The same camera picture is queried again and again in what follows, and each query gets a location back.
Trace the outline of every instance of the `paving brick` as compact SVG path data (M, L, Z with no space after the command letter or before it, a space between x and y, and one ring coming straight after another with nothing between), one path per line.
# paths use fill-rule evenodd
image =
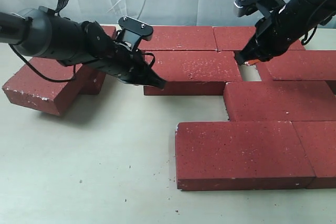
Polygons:
M144 87L144 95L223 95L225 82L242 81L233 52L157 51L153 70L164 90Z
M326 81L336 93L336 51L288 51L256 67L262 81Z
M111 37L116 35L115 27L103 29ZM31 58L29 62L52 79L69 79L72 76L72 67L63 67L55 60ZM98 94L103 84L104 73L81 64L77 65L76 69L76 81L53 83L42 79L24 65L2 89L12 104L60 116L71 106L79 93Z
M146 51L217 50L211 26L154 26L151 41L142 41Z
M218 50L242 50L254 35L255 30L256 28L254 26L214 27ZM296 41L289 47L289 50L305 50L305 48L300 41Z
M291 122L183 122L175 155L181 190L299 189L315 177Z
M294 122L316 178L308 189L336 188L336 122Z
M231 121L336 121L336 97L324 81L230 82Z

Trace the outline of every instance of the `metal bracket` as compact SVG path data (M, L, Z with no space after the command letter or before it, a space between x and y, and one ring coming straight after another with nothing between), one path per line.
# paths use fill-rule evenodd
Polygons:
M124 16L118 21L121 31L116 37L117 42L128 44L132 51L136 51L141 40L150 41L153 35L153 27L137 19Z
M237 17L249 16L260 11L265 18L270 17L271 11L284 7L284 0L235 0L235 14Z

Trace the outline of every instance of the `beige table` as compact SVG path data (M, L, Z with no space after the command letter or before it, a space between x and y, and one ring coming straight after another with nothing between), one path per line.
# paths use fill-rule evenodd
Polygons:
M336 50L336 30L319 29L307 49ZM4 83L22 63L7 45L0 54ZM175 127L227 120L223 98L142 92L107 78L99 96L80 97L63 119L1 93L0 223L336 222L336 190L177 190Z

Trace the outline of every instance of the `robotic arm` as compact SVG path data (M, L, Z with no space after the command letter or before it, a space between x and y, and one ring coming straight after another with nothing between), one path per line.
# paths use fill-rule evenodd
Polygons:
M237 52L239 65L265 62L284 54L291 44L305 35L303 45L314 36L318 25L326 25L336 14L336 0L236 0L237 17L260 11L264 18L245 48Z
M77 23L60 17L69 0L58 0L55 10L40 6L18 14L0 13L0 42L10 45L35 73L51 82L68 82L76 78L76 65L83 64L118 78L123 83L163 89L165 80L152 66L155 57L138 49L141 40L149 41L153 28L136 19L122 17L115 40L97 22ZM147 63L144 55L153 60ZM62 66L73 66L73 77L53 80L34 68L23 56L55 59Z

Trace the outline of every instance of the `red brick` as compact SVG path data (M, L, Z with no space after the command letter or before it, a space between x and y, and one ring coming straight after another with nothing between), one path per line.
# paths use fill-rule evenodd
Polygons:
M175 133L181 190L299 189L315 174L291 122L184 122Z
M140 49L146 51L217 50L211 26L154 26L151 41L142 41Z
M222 95L225 82L242 81L233 52L157 51L153 70L164 90L144 87L144 95Z
M84 87L79 91L79 94L97 95L100 93L104 84L106 74L100 71L94 71L86 81Z
M116 35L115 27L103 27L103 29L111 37ZM63 67L55 60L31 58L29 62L52 79L69 79L72 76L72 67ZM48 114L63 115L78 93L98 94L105 78L104 73L98 74L98 71L87 66L77 65L76 69L76 81L53 83L42 79L24 65L2 89L12 104ZM94 82L95 75L99 80L97 82Z
M326 81L336 93L336 51L288 51L256 66L262 81Z
M294 122L316 178L309 189L336 188L336 122Z
M324 81L230 82L231 121L336 121L336 97Z
M254 35L255 30L256 28L254 26L214 27L218 50L242 50ZM289 50L305 50L305 48L300 41L296 41L289 47Z

